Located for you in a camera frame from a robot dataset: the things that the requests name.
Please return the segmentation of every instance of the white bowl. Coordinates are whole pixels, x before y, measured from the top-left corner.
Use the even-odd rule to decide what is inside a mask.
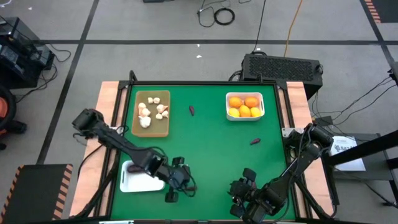
[[[255,118],[235,118],[231,115],[228,114],[228,110],[231,108],[229,106],[229,99],[231,97],[239,97],[242,100],[245,100],[247,97],[256,97],[259,100],[259,106],[258,108],[261,110],[261,116],[255,117]],[[262,99],[262,94],[261,93],[227,93],[225,97],[225,102],[226,102],[226,117],[230,121],[257,121],[259,120],[262,116],[264,116],[265,109],[264,109],[264,100]]]

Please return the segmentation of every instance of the green table surface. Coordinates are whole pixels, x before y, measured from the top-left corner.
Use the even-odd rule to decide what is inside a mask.
[[[139,138],[132,135],[133,106],[137,91],[170,91],[170,130],[165,138]],[[265,115],[259,121],[229,121],[225,96],[228,92],[259,92],[264,99]],[[119,172],[111,219],[236,220],[229,214],[232,199],[229,184],[248,167],[257,172],[257,187],[280,176],[285,170],[281,126],[272,85],[223,86],[134,86],[125,137],[137,146],[159,146],[170,158],[183,156],[198,186],[195,197],[179,192],[177,203],[166,203],[169,186],[157,192],[120,191]],[[195,108],[192,116],[188,107]],[[249,143],[261,138],[259,144]],[[122,153],[119,170],[129,156]],[[279,218],[285,207],[274,217]],[[285,220],[295,219],[290,203]]]

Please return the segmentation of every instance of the computer case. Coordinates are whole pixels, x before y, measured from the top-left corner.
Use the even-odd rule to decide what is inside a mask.
[[[322,87],[323,69],[318,60],[246,54],[242,69],[244,81],[262,77],[276,81],[284,89],[286,82],[303,82],[308,100]]]
[[[0,82],[8,89],[33,88],[54,54],[18,18],[0,19]]]

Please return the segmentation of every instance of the paper sheet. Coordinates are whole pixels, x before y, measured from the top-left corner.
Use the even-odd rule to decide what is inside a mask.
[[[335,136],[333,137],[335,140],[330,149],[330,154],[333,156],[340,152],[344,152],[345,150],[351,149],[356,146],[356,141],[354,137],[344,137],[344,136]],[[336,165],[336,168],[342,171],[365,171],[365,165],[363,164],[362,159],[356,159],[354,161],[346,162],[344,164]]]

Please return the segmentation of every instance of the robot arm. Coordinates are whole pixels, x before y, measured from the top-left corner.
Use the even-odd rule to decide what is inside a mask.
[[[170,166],[165,155],[154,150],[154,147],[137,147],[127,139],[109,128],[103,115],[93,109],[84,109],[72,122],[73,127],[87,139],[98,137],[98,141],[106,147],[118,149],[130,156],[133,163],[153,177],[158,177],[174,189],[190,181],[183,167]]]
[[[287,201],[290,187],[323,151],[329,150],[333,138],[323,128],[309,124],[303,134],[293,131],[286,143],[285,146],[301,149],[300,158],[296,158],[280,177],[271,180],[261,189],[253,187],[256,174],[246,168],[243,172],[245,178],[231,184],[229,194],[235,203],[231,207],[232,215],[241,217],[245,223],[260,223],[265,215],[278,213]]]

